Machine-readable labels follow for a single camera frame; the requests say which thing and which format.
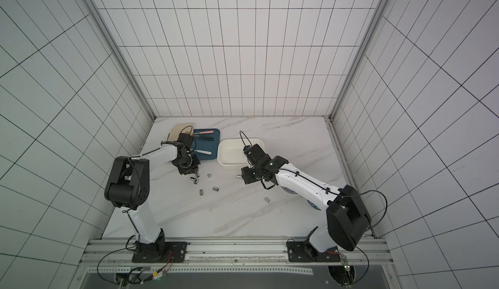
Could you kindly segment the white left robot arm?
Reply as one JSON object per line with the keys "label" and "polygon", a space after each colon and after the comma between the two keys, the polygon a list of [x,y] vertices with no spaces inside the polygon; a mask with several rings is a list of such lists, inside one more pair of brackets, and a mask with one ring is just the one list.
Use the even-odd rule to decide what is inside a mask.
{"label": "white left robot arm", "polygon": [[160,249],[165,239],[148,203],[150,173],[170,162],[182,175],[197,175],[200,161],[191,151],[191,145],[191,141],[166,141],[148,153],[114,159],[104,197],[127,215],[138,237],[138,246]]}

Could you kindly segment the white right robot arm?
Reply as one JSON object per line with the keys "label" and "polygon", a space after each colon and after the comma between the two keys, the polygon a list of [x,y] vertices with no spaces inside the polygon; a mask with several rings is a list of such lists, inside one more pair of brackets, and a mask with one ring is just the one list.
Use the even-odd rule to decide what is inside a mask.
{"label": "white right robot arm", "polygon": [[291,163],[280,168],[276,164],[265,168],[247,166],[241,169],[241,176],[247,185],[271,182],[273,186],[286,188],[324,212],[326,225],[315,229],[309,238],[320,253],[332,247],[355,250],[370,227],[372,219],[361,195],[349,185],[338,187],[321,182]]}

